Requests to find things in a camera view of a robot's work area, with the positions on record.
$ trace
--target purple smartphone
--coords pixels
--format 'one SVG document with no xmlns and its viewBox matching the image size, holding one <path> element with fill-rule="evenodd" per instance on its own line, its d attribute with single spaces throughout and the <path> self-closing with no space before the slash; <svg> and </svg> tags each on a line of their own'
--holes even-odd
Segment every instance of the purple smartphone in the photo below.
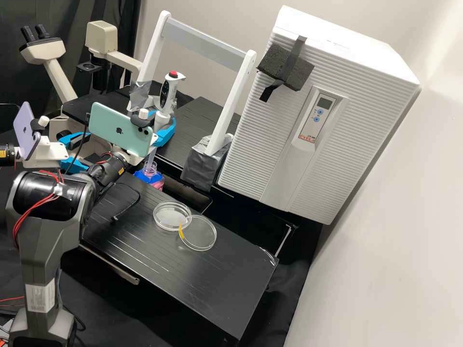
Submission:
<svg viewBox="0 0 463 347">
<path fill-rule="evenodd" d="M 40 142 L 40 133 L 33 132 L 30 122 L 34 119 L 34 114 L 27 101 L 23 102 L 16 118 L 13 121 L 13 128 L 19 143 L 19 154 L 23 160 L 29 160 L 35 147 Z"/>
</svg>

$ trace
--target gray robotic arm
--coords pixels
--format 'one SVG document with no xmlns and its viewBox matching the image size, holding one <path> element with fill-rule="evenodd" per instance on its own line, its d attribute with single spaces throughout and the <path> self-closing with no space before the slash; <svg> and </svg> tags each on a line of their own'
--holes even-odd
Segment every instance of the gray robotic arm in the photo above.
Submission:
<svg viewBox="0 0 463 347">
<path fill-rule="evenodd" d="M 8 231 L 20 252 L 26 308 L 13 321 L 10 346 L 40 342 L 40 346 L 67 347 L 72 343 L 74 316 L 62 308 L 58 295 L 60 259 L 78 247 L 92 207 L 127 166 L 115 153 L 84 173 L 22 172 L 14 180 L 5 211 Z M 50 195 L 48 202 L 30 210 Z M 27 218 L 17 231 L 24 215 Z"/>
</svg>

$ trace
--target black curtain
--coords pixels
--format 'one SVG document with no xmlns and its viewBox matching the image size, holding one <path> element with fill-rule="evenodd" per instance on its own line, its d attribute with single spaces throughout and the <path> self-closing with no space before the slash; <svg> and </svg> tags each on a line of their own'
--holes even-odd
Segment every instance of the black curtain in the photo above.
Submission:
<svg viewBox="0 0 463 347">
<path fill-rule="evenodd" d="M 118 27 L 119 51 L 133 56 L 140 0 L 2 0 L 0 3 L 0 103 L 29 101 L 36 116 L 59 110 L 61 102 L 42 65 L 28 64 L 19 52 L 20 28 L 43 24 L 60 37 L 66 53 L 58 59 L 78 96 L 89 93 L 91 76 L 76 71 L 89 60 L 87 22 L 103 19 Z M 123 69 L 111 70 L 109 88 L 119 86 Z M 0 106 L 0 133 L 11 128 L 16 107 Z"/>
</svg>

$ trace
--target petri dish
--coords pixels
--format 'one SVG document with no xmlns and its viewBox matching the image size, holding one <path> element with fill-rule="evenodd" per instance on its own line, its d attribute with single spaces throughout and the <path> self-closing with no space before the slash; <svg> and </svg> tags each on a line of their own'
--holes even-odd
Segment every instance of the petri dish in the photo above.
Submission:
<svg viewBox="0 0 463 347">
<path fill-rule="evenodd" d="M 188 217 L 188 225 L 184 227 L 182 224 L 182 229 L 178 231 L 178 234 L 184 244 L 200 252 L 211 249 L 217 239 L 214 224 L 200 214 Z"/>
<path fill-rule="evenodd" d="M 178 231 L 178 226 L 188 227 L 191 222 L 191 210 L 178 201 L 159 203 L 153 211 L 156 224 L 164 230 Z"/>
</svg>

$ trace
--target black foam block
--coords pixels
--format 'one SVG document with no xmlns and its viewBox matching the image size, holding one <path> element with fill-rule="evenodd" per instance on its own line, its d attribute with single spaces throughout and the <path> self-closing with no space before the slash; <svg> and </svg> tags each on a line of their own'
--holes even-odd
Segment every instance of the black foam block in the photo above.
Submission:
<svg viewBox="0 0 463 347">
<path fill-rule="evenodd" d="M 257 69 L 264 72 L 270 77 L 282 80 L 284 85 L 294 91 L 302 89 L 304 83 L 310 76 L 314 65 L 298 57 L 295 58 L 292 69 L 289 70 L 286 77 L 282 76 L 288 57 L 291 52 L 277 44 L 272 44 L 259 63 Z"/>
</svg>

